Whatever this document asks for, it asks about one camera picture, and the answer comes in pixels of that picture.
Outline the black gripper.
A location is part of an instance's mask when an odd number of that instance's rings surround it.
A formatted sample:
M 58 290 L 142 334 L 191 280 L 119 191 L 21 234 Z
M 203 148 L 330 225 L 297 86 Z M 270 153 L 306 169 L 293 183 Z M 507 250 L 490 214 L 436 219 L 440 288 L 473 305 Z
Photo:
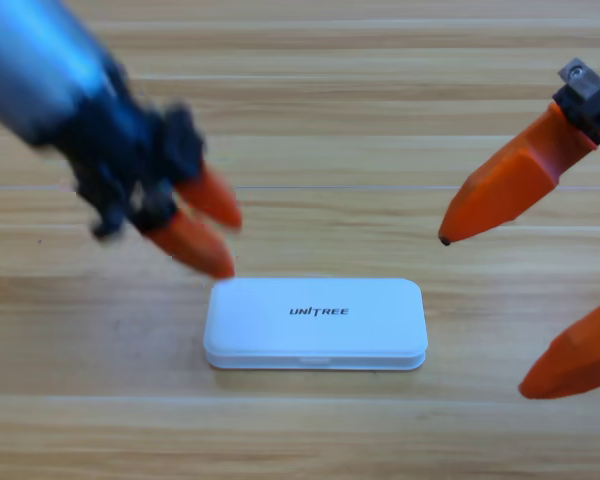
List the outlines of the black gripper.
M 131 223 L 164 253 L 213 279 L 235 276 L 224 239 L 204 222 L 178 210 L 173 191 L 217 223 L 240 230 L 243 215 L 224 177 L 205 164 L 204 139 L 181 103 L 158 110 L 140 105 L 118 67 L 108 86 L 82 99 L 68 119 L 46 130 L 37 146 L 68 161 L 76 191 L 98 213 L 98 240 Z
M 438 231 L 443 244 L 515 220 L 600 145 L 600 75 L 579 58 L 558 75 L 564 85 L 555 103 L 471 173 L 453 197 Z

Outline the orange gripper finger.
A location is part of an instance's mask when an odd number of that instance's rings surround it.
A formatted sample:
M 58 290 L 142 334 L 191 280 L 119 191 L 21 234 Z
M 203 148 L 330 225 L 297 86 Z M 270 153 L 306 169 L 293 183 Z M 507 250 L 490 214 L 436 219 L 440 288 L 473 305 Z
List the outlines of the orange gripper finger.
M 528 399 L 557 399 L 600 388 L 600 306 L 549 345 L 519 385 Z

